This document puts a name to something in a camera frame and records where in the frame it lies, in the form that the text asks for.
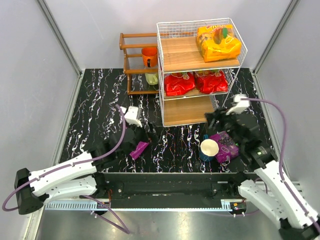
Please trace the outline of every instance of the cable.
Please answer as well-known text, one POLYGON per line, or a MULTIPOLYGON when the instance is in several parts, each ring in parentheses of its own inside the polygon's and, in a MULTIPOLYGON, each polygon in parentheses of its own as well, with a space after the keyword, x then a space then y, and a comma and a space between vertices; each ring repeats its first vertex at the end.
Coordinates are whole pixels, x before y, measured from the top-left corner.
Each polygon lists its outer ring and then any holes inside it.
POLYGON ((109 189, 109 190, 108 190, 109 205, 111 204, 111 194, 112 194, 112 190, 109 189))
POLYGON ((129 229, 127 228, 127 226, 125 225, 125 223, 121 220, 121 218, 120 218, 113 210, 111 210, 111 208, 110 208, 109 206, 107 206, 107 205, 104 204, 103 202, 101 202, 101 201, 99 201, 99 200, 97 200, 97 199, 95 199, 95 198, 93 198, 93 197, 91 197, 91 196, 88 196, 88 195, 83 195, 83 196, 86 197, 87 199, 90 199, 90 200, 95 201, 95 202, 98 203, 98 204, 101 204, 101 205, 104 206, 106 209, 108 209, 108 211, 109 211, 110 213, 112 213, 112 214, 115 216, 116 219, 118 219, 118 221, 121 223, 121 225, 122 225, 123 227, 122 227, 122 226, 119 226, 118 224, 114 223, 113 221, 110 221, 109 219, 106 219, 105 217, 100 216, 100 215, 98 215, 98 214, 95 214, 95 216, 94 216, 95 218, 98 217, 98 218, 106 221, 107 223, 115 226, 117 229, 125 232, 126 234, 130 234, 130 231, 129 231, 129 229))
MULTIPOLYGON (((121 119, 122 119, 122 133, 121 133, 121 137, 119 139, 119 142, 114 146, 114 148, 112 148, 110 151, 108 151, 107 153, 101 155, 101 156, 97 156, 97 157, 94 157, 92 159, 88 159, 88 160, 82 160, 82 161, 77 161, 77 162, 74 162, 74 166, 75 165, 78 165, 78 164, 84 164, 84 163, 88 163, 88 162, 92 162, 92 161, 97 161, 97 160, 100 160, 100 159, 103 159, 107 156, 109 156, 110 154, 112 154, 119 146, 120 144, 122 143, 124 137, 125 137, 125 132, 126 132, 126 120, 125 120, 125 115, 124 113, 122 112, 120 106, 118 104, 115 105, 116 108, 119 110, 120 112, 120 115, 121 115, 121 119)), ((9 196, 4 200, 3 204, 2 204, 2 210, 5 211, 5 212, 11 212, 11 211, 14 211, 14 210, 17 210, 18 207, 13 207, 13 208, 7 208, 6 205, 8 203, 8 201, 13 197, 13 195, 15 195, 17 192, 19 192, 21 189, 23 189, 25 186, 37 181, 37 180, 40 180, 40 178, 43 178, 51 173, 54 173, 56 171, 59 171, 61 169, 65 169, 65 168, 68 168, 68 167, 72 167, 71 164, 67 164, 67 165, 63 165, 63 166, 60 166, 60 167, 57 167, 55 169, 52 169, 50 171, 47 171, 41 175, 39 175, 39 178, 33 178, 27 182, 25 182, 24 184, 22 184, 21 186, 17 187, 12 193, 9 194, 9 196)))
MULTIPOLYGON (((255 180, 254 180, 254 183, 256 183, 257 181, 262 181, 263 183, 264 183, 264 186, 265 186, 265 193, 266 194, 268 194, 268 186, 267 186, 267 184, 260 178, 260 177, 258 177, 258 178, 256 178, 255 180)), ((253 212, 249 212, 249 213, 246 213, 245 215, 246 216, 252 216, 252 215, 254 215, 254 214, 256 214, 256 213, 258 213, 258 212, 260 212, 260 210, 259 209, 257 209, 257 210, 255 210, 255 211, 253 211, 253 212)), ((211 215, 214 215, 214 216, 219 216, 219 217, 239 217, 239 216, 241 216, 242 217, 242 215, 230 215, 230 214, 219 214, 219 213, 215 213, 215 212, 208 212, 208 214, 211 214, 211 215)))
MULTIPOLYGON (((241 100, 248 100, 248 101, 253 101, 253 102, 262 102, 262 103, 270 104, 270 105, 274 106, 279 111, 279 113, 281 114, 281 117, 282 117, 282 120, 283 120, 283 140, 282 140, 282 148, 281 148, 280 160, 279 160, 279 175, 280 175, 280 178, 283 181, 284 185, 288 189, 288 191, 291 193, 291 195, 293 196, 295 201, 299 204, 299 206, 302 208, 302 210, 304 211, 304 213, 307 216, 308 210, 303 205, 303 203, 299 200, 299 198, 296 196, 296 194, 291 189, 289 184, 285 181, 285 177, 284 177, 284 173, 283 173, 283 163, 284 163, 284 157, 285 157, 284 153, 285 153, 286 139, 287 139, 287 119, 285 117, 284 112, 280 109, 280 107, 277 104, 275 104, 275 103, 273 103, 271 101, 268 101, 268 100, 259 99, 259 98, 242 98, 241 100)), ((320 234, 320 225, 317 223, 317 221, 313 217, 309 217, 309 219, 313 222, 314 227, 316 228, 316 230, 320 234)))

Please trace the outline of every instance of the gray floor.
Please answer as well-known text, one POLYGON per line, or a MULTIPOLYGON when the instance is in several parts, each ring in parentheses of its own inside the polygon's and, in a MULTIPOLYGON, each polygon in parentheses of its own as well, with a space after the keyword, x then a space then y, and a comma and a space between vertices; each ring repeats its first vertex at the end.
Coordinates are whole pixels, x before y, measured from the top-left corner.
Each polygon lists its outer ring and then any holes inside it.
POLYGON ((207 212, 118 212, 127 235, 88 212, 46 210, 37 240, 280 240, 261 212, 246 217, 219 217, 207 212))

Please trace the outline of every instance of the gray wall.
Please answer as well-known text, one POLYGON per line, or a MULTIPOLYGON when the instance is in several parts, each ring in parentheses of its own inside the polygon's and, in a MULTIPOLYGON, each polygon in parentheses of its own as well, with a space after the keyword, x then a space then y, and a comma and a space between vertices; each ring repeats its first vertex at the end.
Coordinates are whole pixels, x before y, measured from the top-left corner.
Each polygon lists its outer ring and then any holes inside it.
POLYGON ((158 22, 232 18, 254 68, 290 0, 46 0, 81 68, 123 68, 120 33, 152 33, 158 22))
MULTIPOLYGON (((319 57, 320 1, 301 0, 258 73, 266 99, 279 104, 288 121, 285 162, 306 199, 320 211, 319 57)), ((280 141, 283 122, 272 107, 280 141)))
MULTIPOLYGON (((16 171, 52 164, 77 76, 35 0, 0 4, 0 201, 16 171)), ((15 197, 8 207, 17 205, 15 197)), ((17 240, 26 216, 0 210, 0 238, 17 240)))

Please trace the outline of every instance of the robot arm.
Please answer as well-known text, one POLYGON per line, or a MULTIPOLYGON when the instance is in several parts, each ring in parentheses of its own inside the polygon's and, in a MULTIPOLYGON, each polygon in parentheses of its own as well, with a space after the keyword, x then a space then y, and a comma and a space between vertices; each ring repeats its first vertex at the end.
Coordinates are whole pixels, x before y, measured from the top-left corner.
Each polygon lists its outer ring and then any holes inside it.
POLYGON ((319 235, 314 226, 314 221, 320 221, 318 213, 304 200, 284 172, 282 180, 279 162, 275 160, 273 151, 259 139, 257 129, 249 128, 242 122, 241 115, 246 115, 242 112, 250 106, 244 98, 247 97, 235 95, 232 108, 218 109, 205 116, 210 128, 215 126, 218 132, 226 131, 238 144, 242 161, 268 185, 277 200, 261 191, 243 172, 236 174, 229 184, 278 227, 283 239, 314 239, 319 235))
POLYGON ((109 156, 93 159, 104 155, 118 144, 121 138, 119 132, 111 134, 104 142, 71 160, 42 170, 30 172, 23 168, 17 171, 15 189, 30 182, 16 192, 19 214, 32 213, 51 201, 63 198, 82 195, 99 197, 106 194, 108 184, 104 175, 97 172, 116 165, 120 159, 136 150, 139 142, 147 143, 150 137, 154 137, 152 133, 148 136, 142 127, 139 120, 140 108, 130 106, 128 109, 121 107, 121 110, 124 113, 125 122, 132 127, 126 128, 120 147, 109 156))

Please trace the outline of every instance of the black marble floor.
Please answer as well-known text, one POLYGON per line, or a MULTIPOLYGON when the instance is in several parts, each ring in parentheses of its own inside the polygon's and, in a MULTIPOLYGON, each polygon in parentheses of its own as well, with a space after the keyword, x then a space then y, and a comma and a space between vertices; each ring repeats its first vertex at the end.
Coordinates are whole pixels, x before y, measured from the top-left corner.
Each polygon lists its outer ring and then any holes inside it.
MULTIPOLYGON (((135 88, 147 88, 142 76, 132 78, 135 88)), ((232 96, 243 93, 250 98, 258 98, 256 87, 248 68, 241 68, 231 93, 226 101, 230 107, 232 96)), ((221 106, 226 95, 216 97, 221 106)), ((115 104, 123 107, 137 106, 143 109, 142 124, 148 131, 148 122, 162 126, 159 95, 127 95, 127 76, 122 69, 86 69, 60 162, 64 162, 83 152, 98 142, 108 138, 110 133, 121 131, 119 112, 115 104)), ((247 113, 255 116, 261 135, 272 146, 269 131, 260 103, 252 102, 247 113)), ((208 132, 205 123, 166 127, 158 142, 150 144, 136 160, 130 156, 110 167, 105 172, 175 172, 209 173, 247 171, 240 163, 219 164, 216 161, 199 160, 199 146, 203 135, 208 132)))
POLYGON ((149 85, 144 74, 133 75, 131 83, 131 91, 159 91, 159 85, 149 85))

